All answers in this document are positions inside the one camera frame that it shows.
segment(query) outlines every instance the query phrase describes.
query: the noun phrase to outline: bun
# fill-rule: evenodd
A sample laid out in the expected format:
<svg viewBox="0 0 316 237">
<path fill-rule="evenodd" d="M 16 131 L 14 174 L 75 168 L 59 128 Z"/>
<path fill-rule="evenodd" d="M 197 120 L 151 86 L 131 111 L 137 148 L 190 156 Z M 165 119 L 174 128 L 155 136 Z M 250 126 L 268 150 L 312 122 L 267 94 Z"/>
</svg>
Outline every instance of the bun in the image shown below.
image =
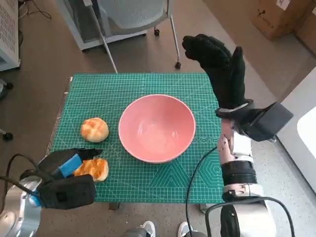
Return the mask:
<svg viewBox="0 0 316 237">
<path fill-rule="evenodd" d="M 105 159 L 94 158 L 84 160 L 82 165 L 76 169 L 73 174 L 75 176 L 90 174 L 93 181 L 104 181 L 109 175 L 109 165 Z"/>
<path fill-rule="evenodd" d="M 89 142 L 102 142 L 109 135 L 109 127 L 100 118 L 90 118 L 83 122 L 80 133 Z"/>
</svg>

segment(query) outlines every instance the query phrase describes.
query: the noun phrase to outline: gray floor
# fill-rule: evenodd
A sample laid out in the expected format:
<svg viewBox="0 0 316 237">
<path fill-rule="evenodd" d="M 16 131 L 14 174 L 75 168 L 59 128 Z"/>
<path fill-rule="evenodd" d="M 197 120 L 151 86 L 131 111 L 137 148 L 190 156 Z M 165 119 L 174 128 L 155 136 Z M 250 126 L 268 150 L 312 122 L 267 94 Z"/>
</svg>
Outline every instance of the gray floor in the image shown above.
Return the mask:
<svg viewBox="0 0 316 237">
<path fill-rule="evenodd" d="M 247 59 L 246 95 L 258 105 L 265 106 L 275 98 L 284 97 L 316 65 L 316 60 L 294 36 L 275 42 L 263 38 L 250 23 L 251 0 L 204 2 L 175 1 L 174 21 L 179 43 L 184 35 L 204 33 L 222 40 L 230 50 L 235 48 L 235 43 L 243 46 Z M 41 1 L 39 6 L 53 19 L 49 21 L 39 14 L 23 18 L 21 70 L 0 74 L 15 85 L 10 95 L 0 101 L 0 127 L 15 134 L 10 143 L 0 141 L 3 164 L 16 152 L 36 160 L 43 157 L 70 76 L 78 72 L 113 72 L 102 49 L 82 53 L 77 48 L 53 0 Z M 146 37 L 110 45 L 120 72 L 175 71 L 171 27 L 164 22 L 159 28 L 159 39 L 150 32 Z M 181 56 L 181 71 L 201 71 L 197 63 L 184 58 L 182 49 Z M 268 142 L 253 143 L 253 153 L 259 181 L 267 195 L 288 206 L 296 236 L 316 236 L 316 198 L 289 157 L 280 146 Z M 17 178 L 28 167 L 26 162 L 17 162 L 13 177 Z M 271 208 L 277 236 L 289 236 L 284 213 L 273 204 Z M 205 232 L 203 215 L 196 206 L 191 206 L 190 211 L 193 227 Z M 185 220 L 184 206 L 124 204 L 119 211 L 112 212 L 107 204 L 95 203 L 70 211 L 44 210 L 37 236 L 119 236 L 124 229 L 148 219 L 156 224 L 158 237 L 176 236 L 179 223 Z M 212 216 L 212 223 L 217 233 L 218 215 Z"/>
</svg>

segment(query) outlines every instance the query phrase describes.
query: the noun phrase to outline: green cutting mat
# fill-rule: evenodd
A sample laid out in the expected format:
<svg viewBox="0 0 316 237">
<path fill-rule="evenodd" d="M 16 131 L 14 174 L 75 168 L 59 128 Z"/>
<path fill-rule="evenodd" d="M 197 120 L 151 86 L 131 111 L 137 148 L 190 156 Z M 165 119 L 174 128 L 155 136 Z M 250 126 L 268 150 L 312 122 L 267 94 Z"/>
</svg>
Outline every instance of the green cutting mat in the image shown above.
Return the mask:
<svg viewBox="0 0 316 237">
<path fill-rule="evenodd" d="M 190 147 L 166 164 L 148 164 L 129 155 L 119 141 L 118 124 L 124 109 L 148 94 L 167 94 L 186 103 L 196 119 Z M 79 74 L 73 77 L 52 151 L 68 148 L 104 149 L 100 157 L 110 167 L 105 182 L 96 184 L 96 201 L 184 203 L 193 171 L 203 154 L 216 146 L 220 120 L 216 97 L 204 73 Z M 110 129 L 100 144 L 80 135 L 85 119 L 100 117 Z M 217 152 L 204 161 L 193 184 L 191 203 L 221 202 L 222 177 Z"/>
</svg>

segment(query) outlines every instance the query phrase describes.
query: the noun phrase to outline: white shoe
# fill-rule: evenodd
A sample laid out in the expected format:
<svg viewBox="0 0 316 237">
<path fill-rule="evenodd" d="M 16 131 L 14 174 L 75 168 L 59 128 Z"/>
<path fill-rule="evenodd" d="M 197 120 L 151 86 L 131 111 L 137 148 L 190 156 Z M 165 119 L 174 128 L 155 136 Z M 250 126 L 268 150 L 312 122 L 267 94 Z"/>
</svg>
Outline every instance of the white shoe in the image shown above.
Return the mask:
<svg viewBox="0 0 316 237">
<path fill-rule="evenodd" d="M 189 232 L 190 230 L 189 230 L 188 222 L 186 221 L 182 222 L 179 226 L 178 237 L 184 237 Z"/>
<path fill-rule="evenodd" d="M 150 234 L 151 237 L 156 237 L 155 225 L 153 224 L 152 221 L 146 221 L 140 227 L 144 228 Z"/>
</svg>

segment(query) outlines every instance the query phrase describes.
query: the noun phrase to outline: robotic hand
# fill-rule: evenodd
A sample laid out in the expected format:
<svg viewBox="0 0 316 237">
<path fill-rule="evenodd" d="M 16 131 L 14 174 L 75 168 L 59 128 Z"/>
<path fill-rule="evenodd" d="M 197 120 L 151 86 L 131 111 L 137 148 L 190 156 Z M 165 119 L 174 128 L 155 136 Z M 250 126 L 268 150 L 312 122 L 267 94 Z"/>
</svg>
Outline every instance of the robotic hand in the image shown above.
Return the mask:
<svg viewBox="0 0 316 237">
<path fill-rule="evenodd" d="M 101 154 L 96 149 L 68 149 L 55 151 L 42 159 L 36 169 L 26 170 L 20 182 L 9 179 L 10 161 L 5 180 L 5 202 L 0 213 L 1 237 L 31 237 L 40 224 L 41 208 L 72 209 L 92 204 L 95 186 L 91 175 L 74 177 L 72 173 L 83 160 Z M 15 185 L 7 190 L 7 182 Z"/>
<path fill-rule="evenodd" d="M 275 237 L 276 226 L 265 200 L 277 200 L 264 197 L 263 188 L 257 183 L 251 139 L 274 139 L 293 114 L 280 103 L 255 109 L 253 101 L 245 99 L 245 62 L 241 47 L 231 55 L 222 42 L 206 35 L 185 36 L 182 46 L 186 56 L 198 61 L 208 74 L 219 105 L 216 115 L 222 119 L 217 148 L 226 203 L 206 212 L 208 236 L 211 237 L 208 214 L 212 208 L 223 206 L 222 237 Z"/>
</svg>

